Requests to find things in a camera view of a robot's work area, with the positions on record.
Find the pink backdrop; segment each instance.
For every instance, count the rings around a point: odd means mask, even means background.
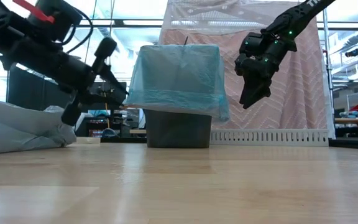
[[[326,129],[323,67],[315,22],[296,38],[298,52],[289,52],[273,77],[272,95],[248,110],[239,104],[244,81],[234,71],[234,61],[247,30],[224,35],[195,34],[184,29],[163,29],[162,44],[217,44],[225,63],[225,87],[231,120],[214,129]]]

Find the table surface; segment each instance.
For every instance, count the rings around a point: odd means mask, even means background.
[[[0,154],[4,223],[358,223],[358,149],[77,144]]]
[[[130,134],[146,134],[146,130],[144,129],[132,129],[129,130]]]
[[[358,124],[358,119],[355,119],[355,118],[335,118],[335,123],[354,123],[354,124]]]

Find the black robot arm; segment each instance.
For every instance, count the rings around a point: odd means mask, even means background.
[[[250,32],[240,46],[236,73],[245,84],[240,104],[244,109],[270,96],[272,77],[288,51],[296,52],[297,37],[322,10],[335,0],[307,0],[280,14],[260,34]]]
[[[122,100],[89,91],[96,76],[100,75],[117,90],[127,93],[104,62],[117,46],[112,38],[102,40],[95,52],[96,60],[89,66],[64,52],[62,47],[70,27],[79,25],[83,12],[63,0],[38,0],[36,7],[25,0],[14,2],[30,9],[31,15],[24,19],[11,12],[0,0],[0,60],[5,70],[9,70],[13,63],[20,63],[54,79],[62,91],[75,94],[75,99],[62,115],[62,121],[71,126],[80,117],[82,105],[121,105]]]

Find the white fabric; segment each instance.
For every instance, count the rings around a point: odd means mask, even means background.
[[[326,63],[324,61],[324,55],[321,53],[321,61],[323,65],[323,88],[324,88],[324,101],[326,107],[326,119],[327,119],[327,129],[328,137],[336,139],[335,136],[335,125],[334,125],[334,115],[333,115],[333,104],[331,102],[331,93],[329,92],[329,83],[328,83],[328,72],[326,70]]]
[[[0,102],[0,153],[64,147],[76,141],[73,128],[61,122],[63,109],[23,109]]]

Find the light blue plastic bag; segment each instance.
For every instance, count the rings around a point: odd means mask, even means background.
[[[229,121],[217,45],[143,46],[125,102],[138,108],[210,115]]]

